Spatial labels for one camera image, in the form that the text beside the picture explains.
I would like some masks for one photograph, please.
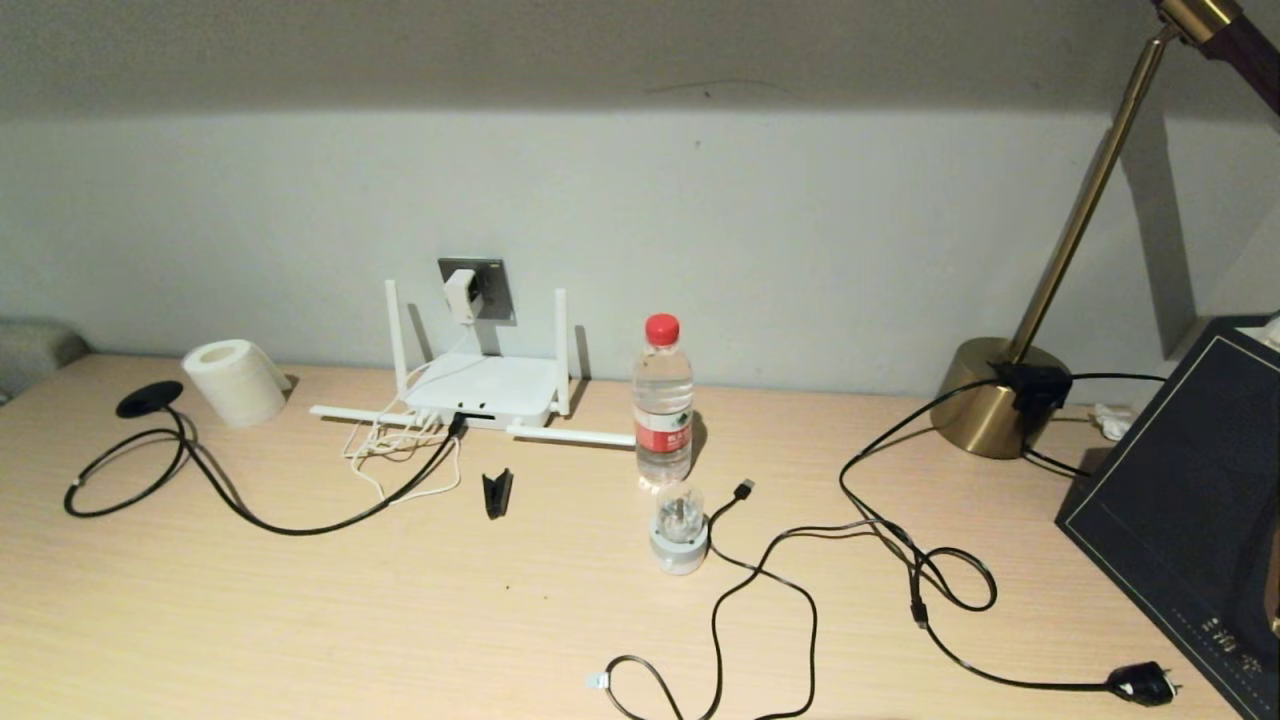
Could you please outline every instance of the wooden desk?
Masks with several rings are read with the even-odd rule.
[[[221,427],[193,388],[177,407],[265,519],[305,527],[346,518],[374,492],[338,457],[349,425],[307,409],[380,406],[390,374],[287,372],[300,377],[287,409],[257,428]],[[91,356],[0,409],[0,716],[608,719],[618,715],[585,678],[622,653],[654,662],[686,714],[707,707],[710,606],[744,574],[716,560],[686,578],[657,570],[645,528],[652,501],[637,491],[628,452],[474,430],[462,446],[462,487],[323,537],[246,524],[193,466],[115,515],[65,515],[63,493],[86,462],[166,421],[118,420],[116,401],[168,378],[182,378],[177,361]],[[626,432],[627,402],[625,386],[589,383],[567,425]],[[742,478],[756,482],[717,527],[718,544],[754,560],[785,528],[854,520],[837,469],[918,404],[699,388],[708,439],[692,480],[712,507]],[[1097,438],[1084,424],[1055,423],[1041,447],[1074,461]],[[172,452],[172,443],[156,445],[119,461],[78,502],[132,495]],[[416,465],[369,468],[390,487]],[[480,474],[503,468],[516,475],[511,509],[490,521]],[[986,614],[927,591],[934,626],[963,657],[1064,682],[1098,682],[1115,666],[1157,660],[1184,688],[1172,705],[1148,710],[1108,694],[982,680],[915,628],[905,571],[883,547],[796,539],[771,569],[819,603],[818,694],[808,717],[1234,716],[1053,527],[1066,479],[965,455],[925,433],[873,456],[852,482],[922,544],[966,548],[996,573],[1000,602]],[[961,593],[980,597],[977,578],[955,578]],[[726,602],[719,716],[804,701],[808,623],[804,601],[771,582]],[[620,669],[613,682],[628,706],[671,716],[637,667]]]

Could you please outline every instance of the router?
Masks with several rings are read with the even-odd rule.
[[[507,357],[472,352],[447,352],[433,361],[412,387],[404,361],[399,299],[396,281],[387,281],[387,319],[390,325],[396,389],[408,413],[378,413],[351,407],[315,405],[312,415],[384,425],[426,428],[448,424],[458,413],[471,428],[504,430],[513,437],[634,447],[635,437],[547,428],[554,413],[572,414],[568,392],[568,301],[564,288],[556,290],[556,357]]]

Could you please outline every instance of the water bottle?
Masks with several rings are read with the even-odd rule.
[[[694,369],[680,350],[680,320],[658,314],[644,325],[648,343],[631,374],[636,465],[658,491],[689,475],[692,460]]]

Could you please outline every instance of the wall outlet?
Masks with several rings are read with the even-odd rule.
[[[480,320],[513,320],[515,306],[511,302],[511,287],[507,284],[507,269],[497,258],[440,258],[440,278],[449,281],[453,270],[475,270],[476,286],[484,297]]]

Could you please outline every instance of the gray wall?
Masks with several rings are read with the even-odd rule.
[[[381,279],[439,350],[435,258],[498,255],[504,352],[552,352],[566,287],[596,377],[668,310],[705,382],[924,395],[1012,331],[1156,28],[1138,0],[242,5],[0,0],[0,315],[387,365]],[[1197,313],[1280,306],[1277,128],[1171,49],[1039,345],[1144,370]]]

